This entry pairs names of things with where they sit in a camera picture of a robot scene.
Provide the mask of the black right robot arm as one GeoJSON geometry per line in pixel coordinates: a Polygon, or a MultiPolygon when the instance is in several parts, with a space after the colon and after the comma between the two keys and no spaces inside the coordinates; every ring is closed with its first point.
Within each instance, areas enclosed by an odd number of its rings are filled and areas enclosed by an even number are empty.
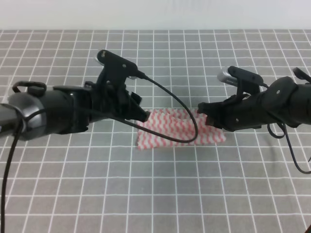
{"type": "Polygon", "coordinates": [[[311,78],[299,68],[294,75],[305,80],[296,84],[285,76],[266,86],[263,78],[253,72],[230,66],[218,80],[237,87],[237,93],[222,102],[198,105],[198,113],[207,115],[206,125],[230,132],[259,129],[263,125],[285,123],[291,128],[311,123],[311,78]]]}

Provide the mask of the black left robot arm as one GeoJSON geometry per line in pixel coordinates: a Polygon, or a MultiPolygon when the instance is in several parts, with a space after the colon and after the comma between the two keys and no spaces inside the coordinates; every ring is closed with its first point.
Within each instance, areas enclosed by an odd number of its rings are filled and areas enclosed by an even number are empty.
{"type": "Polygon", "coordinates": [[[0,135],[13,135],[21,125],[22,141],[49,134],[83,133],[90,123],[106,118],[145,122],[150,113],[141,108],[141,97],[122,84],[47,86],[40,82],[17,82],[14,94],[0,105],[0,135]]]}

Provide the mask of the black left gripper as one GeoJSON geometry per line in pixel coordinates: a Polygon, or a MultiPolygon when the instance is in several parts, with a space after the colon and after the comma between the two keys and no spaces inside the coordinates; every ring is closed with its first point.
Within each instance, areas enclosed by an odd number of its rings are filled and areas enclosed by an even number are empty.
{"type": "Polygon", "coordinates": [[[126,120],[146,122],[150,112],[140,107],[142,98],[134,92],[129,92],[123,84],[115,88],[112,84],[98,85],[91,81],[85,82],[89,103],[84,112],[84,123],[90,124],[105,118],[117,117],[126,120]]]}

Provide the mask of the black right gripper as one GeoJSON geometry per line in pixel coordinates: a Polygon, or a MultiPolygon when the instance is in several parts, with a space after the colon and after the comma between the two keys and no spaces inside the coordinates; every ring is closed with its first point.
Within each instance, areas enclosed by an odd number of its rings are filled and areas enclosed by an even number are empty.
{"type": "Polygon", "coordinates": [[[258,129],[270,123],[270,115],[265,109],[267,103],[265,93],[251,95],[241,101],[233,99],[213,103],[202,102],[198,104],[197,113],[219,113],[218,119],[206,116],[205,125],[227,131],[258,129]]]}

